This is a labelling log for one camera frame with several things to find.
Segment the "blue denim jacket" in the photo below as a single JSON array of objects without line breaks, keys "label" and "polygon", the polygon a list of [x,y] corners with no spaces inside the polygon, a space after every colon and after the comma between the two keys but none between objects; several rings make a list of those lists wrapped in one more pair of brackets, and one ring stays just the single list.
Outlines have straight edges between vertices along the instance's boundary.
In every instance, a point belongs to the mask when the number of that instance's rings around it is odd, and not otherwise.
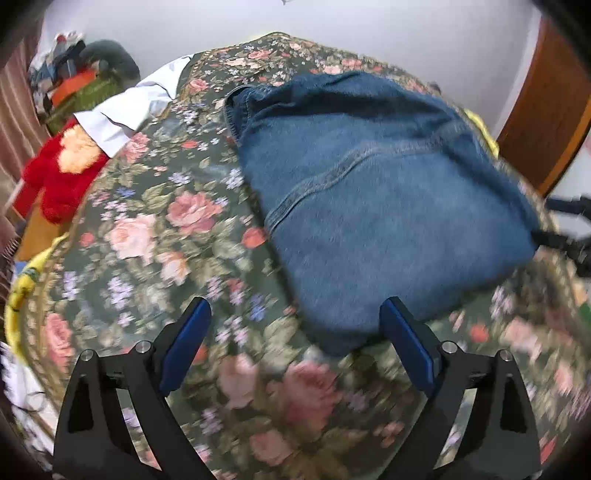
[{"label": "blue denim jacket", "polygon": [[327,354],[374,342],[397,296],[427,321],[528,263],[538,216],[443,100],[361,71],[242,86],[238,162]]}]

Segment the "wooden door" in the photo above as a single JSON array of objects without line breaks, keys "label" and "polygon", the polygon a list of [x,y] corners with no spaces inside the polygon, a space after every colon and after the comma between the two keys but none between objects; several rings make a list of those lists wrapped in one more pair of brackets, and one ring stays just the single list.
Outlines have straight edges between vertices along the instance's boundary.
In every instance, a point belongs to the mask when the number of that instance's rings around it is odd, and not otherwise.
[{"label": "wooden door", "polygon": [[570,42],[547,20],[498,143],[542,195],[564,175],[590,127],[590,74]]}]

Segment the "brown cardboard board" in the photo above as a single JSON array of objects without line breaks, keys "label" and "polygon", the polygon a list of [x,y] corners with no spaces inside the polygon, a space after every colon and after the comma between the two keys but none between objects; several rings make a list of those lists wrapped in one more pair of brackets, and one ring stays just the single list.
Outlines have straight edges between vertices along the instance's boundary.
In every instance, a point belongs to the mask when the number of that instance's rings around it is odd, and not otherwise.
[{"label": "brown cardboard board", "polygon": [[37,196],[27,217],[27,225],[14,257],[16,261],[30,261],[34,256],[49,248],[57,237],[69,230],[70,221],[53,224],[43,216],[41,197],[42,194]]}]

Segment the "floral bedspread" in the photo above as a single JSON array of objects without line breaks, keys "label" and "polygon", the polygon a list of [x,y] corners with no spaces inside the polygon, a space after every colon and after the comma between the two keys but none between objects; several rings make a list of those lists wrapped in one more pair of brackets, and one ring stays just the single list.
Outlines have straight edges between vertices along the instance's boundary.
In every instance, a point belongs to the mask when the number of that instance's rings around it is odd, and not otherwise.
[{"label": "floral bedspread", "polygon": [[[535,231],[559,233],[480,118],[404,70],[283,33],[202,52],[176,98],[102,169],[26,303],[24,355],[59,414],[82,351],[124,354],[200,297],[211,323],[166,402],[210,479],[384,479],[427,397],[382,332],[380,309],[377,339],[349,354],[308,339],[224,114],[239,87],[353,71],[457,111],[534,208]],[[528,263],[433,319],[402,302],[441,341],[513,355],[538,430],[531,479],[563,479],[564,454],[589,447],[590,308],[573,261],[535,246]],[[128,393],[118,397],[139,459],[156,467]]]}]

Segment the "red plush toy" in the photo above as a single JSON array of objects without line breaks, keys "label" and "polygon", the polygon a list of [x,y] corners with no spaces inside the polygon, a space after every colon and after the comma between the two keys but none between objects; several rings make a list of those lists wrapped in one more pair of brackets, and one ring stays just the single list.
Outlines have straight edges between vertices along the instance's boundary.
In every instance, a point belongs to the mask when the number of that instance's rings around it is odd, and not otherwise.
[{"label": "red plush toy", "polygon": [[26,217],[39,201],[47,221],[68,222],[107,161],[106,153],[72,118],[27,162],[12,207]]}]

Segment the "white pillow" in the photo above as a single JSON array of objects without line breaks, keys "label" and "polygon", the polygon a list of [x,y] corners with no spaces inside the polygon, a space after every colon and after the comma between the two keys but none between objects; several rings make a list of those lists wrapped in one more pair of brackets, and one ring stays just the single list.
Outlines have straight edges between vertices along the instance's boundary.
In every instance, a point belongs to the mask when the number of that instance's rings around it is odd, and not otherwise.
[{"label": "white pillow", "polygon": [[159,116],[176,98],[190,59],[181,56],[168,62],[92,110],[76,112],[74,118],[108,158],[114,157],[146,121]]}]

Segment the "striped pink curtain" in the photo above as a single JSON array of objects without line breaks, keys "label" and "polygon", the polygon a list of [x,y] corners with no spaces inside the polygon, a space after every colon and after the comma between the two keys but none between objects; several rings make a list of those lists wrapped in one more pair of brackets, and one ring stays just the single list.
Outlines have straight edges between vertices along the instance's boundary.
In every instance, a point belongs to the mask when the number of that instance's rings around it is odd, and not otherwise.
[{"label": "striped pink curtain", "polygon": [[46,127],[39,122],[28,80],[41,29],[39,20],[1,68],[1,248],[14,237],[14,227],[6,218],[9,198],[24,165],[49,138]]}]

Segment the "green storage box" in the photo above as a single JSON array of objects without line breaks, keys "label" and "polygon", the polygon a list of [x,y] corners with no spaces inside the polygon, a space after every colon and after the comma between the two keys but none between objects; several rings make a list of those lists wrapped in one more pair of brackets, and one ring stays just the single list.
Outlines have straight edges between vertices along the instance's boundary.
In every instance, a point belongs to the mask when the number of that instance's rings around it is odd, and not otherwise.
[{"label": "green storage box", "polygon": [[101,76],[67,96],[54,107],[45,125],[51,136],[56,135],[76,112],[88,111],[101,102],[121,93],[122,84],[117,77]]}]

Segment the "orange box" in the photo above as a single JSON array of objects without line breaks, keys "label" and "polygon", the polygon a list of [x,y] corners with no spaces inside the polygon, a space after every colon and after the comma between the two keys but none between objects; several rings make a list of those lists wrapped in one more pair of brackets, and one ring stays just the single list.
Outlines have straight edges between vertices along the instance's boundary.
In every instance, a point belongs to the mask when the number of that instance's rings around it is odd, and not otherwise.
[{"label": "orange box", "polygon": [[90,84],[96,77],[97,74],[93,70],[84,70],[63,80],[51,92],[50,100],[52,105],[54,107],[58,106],[65,98]]}]

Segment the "grey plush cushion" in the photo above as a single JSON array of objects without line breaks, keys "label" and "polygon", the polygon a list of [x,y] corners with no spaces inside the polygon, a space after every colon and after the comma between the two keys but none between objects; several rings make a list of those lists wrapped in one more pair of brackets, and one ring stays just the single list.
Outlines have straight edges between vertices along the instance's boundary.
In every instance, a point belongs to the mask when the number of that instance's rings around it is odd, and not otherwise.
[{"label": "grey plush cushion", "polygon": [[140,79],[139,67],[131,55],[115,41],[91,42],[82,49],[80,58],[88,65],[97,63],[100,72],[113,73],[123,85],[133,85]]}]

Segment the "clutter pile of items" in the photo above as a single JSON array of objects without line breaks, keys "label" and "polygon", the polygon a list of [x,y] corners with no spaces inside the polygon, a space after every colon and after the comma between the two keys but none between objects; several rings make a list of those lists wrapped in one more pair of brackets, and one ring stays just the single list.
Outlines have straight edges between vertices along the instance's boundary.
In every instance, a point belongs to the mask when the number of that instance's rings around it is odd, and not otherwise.
[{"label": "clutter pile of items", "polygon": [[28,81],[38,116],[51,112],[53,91],[61,83],[85,70],[85,61],[81,59],[85,47],[83,34],[58,34],[48,52],[33,58],[28,69]]}]

